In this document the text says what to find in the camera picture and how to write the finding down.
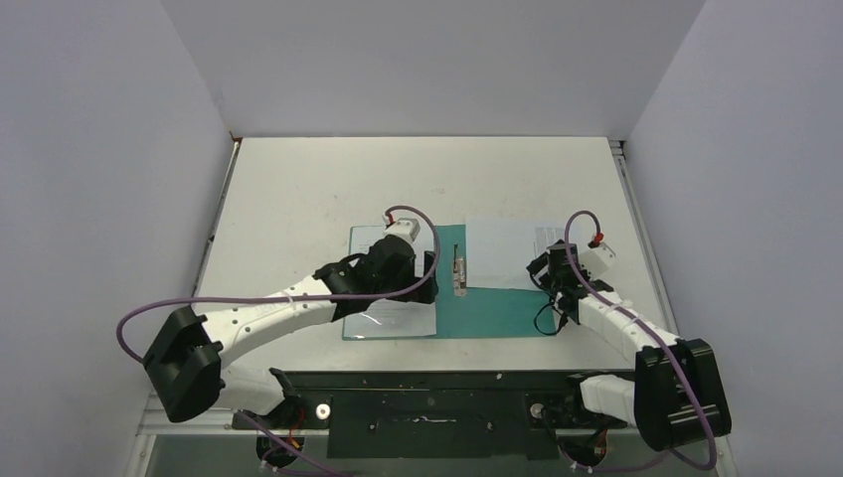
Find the metal folder clip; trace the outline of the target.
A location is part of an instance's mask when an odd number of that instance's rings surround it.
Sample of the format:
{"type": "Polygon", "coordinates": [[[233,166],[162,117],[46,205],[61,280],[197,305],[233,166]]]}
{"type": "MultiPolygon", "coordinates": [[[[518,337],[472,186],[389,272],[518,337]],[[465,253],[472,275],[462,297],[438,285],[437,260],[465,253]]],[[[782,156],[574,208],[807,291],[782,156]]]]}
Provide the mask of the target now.
{"type": "Polygon", "coordinates": [[[464,253],[458,243],[453,245],[452,281],[454,295],[464,297],[467,295],[467,268],[464,253]]]}

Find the teal folder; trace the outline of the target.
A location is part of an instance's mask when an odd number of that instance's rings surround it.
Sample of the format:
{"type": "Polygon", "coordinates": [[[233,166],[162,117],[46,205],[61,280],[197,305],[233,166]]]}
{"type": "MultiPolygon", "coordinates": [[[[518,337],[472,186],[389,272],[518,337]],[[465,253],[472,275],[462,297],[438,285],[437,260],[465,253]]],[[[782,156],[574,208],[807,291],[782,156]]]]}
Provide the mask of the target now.
{"type": "Polygon", "coordinates": [[[559,328],[549,297],[536,290],[470,288],[457,297],[452,286],[453,245],[465,246],[463,225],[439,226],[442,255],[439,292],[433,303],[436,334],[415,339],[532,338],[559,328]]]}

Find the printed white paper sheet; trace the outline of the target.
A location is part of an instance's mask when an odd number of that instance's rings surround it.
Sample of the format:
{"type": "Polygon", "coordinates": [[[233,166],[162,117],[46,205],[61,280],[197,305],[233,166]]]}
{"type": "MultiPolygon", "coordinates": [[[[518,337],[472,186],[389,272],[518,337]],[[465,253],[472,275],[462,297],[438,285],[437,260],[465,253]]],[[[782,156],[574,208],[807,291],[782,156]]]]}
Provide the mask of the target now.
{"type": "MultiPolygon", "coordinates": [[[[366,252],[383,236],[382,226],[351,228],[349,250],[366,252]]],[[[414,242],[417,255],[416,277],[424,275],[424,256],[433,251],[433,238],[428,229],[421,230],[414,242]]],[[[343,320],[342,338],[345,341],[427,338],[436,334],[434,304],[405,303],[379,300],[366,311],[350,315],[343,320]]]]}

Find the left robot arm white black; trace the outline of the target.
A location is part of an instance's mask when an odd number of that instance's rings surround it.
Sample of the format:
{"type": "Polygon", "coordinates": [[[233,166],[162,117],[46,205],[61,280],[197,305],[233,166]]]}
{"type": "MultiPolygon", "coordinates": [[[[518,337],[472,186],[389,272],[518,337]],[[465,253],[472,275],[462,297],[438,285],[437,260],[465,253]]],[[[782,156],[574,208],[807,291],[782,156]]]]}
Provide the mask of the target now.
{"type": "Polygon", "coordinates": [[[418,276],[413,247],[388,235],[365,253],[327,263],[250,303],[205,314],[191,306],[176,309],[141,360],[167,418],[184,422],[227,407],[257,414],[271,427],[289,425],[297,402],[281,372],[243,368],[237,359],[301,329],[363,313],[380,300],[433,303],[439,255],[438,245],[425,251],[418,276]]]}

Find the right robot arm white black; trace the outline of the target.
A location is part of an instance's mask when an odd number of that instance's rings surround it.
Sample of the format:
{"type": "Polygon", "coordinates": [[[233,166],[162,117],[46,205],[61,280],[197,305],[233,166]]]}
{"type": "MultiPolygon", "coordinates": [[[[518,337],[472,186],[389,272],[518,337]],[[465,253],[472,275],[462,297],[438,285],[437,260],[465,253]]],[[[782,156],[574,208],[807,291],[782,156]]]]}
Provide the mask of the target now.
{"type": "Polygon", "coordinates": [[[663,330],[622,300],[600,278],[615,258],[605,243],[579,251],[560,239],[526,267],[562,324],[591,330],[634,371],[631,379],[607,372],[573,377],[574,391],[562,399],[565,419],[585,426],[611,416],[637,428],[656,451],[729,434],[732,417],[712,347],[663,330]]]}

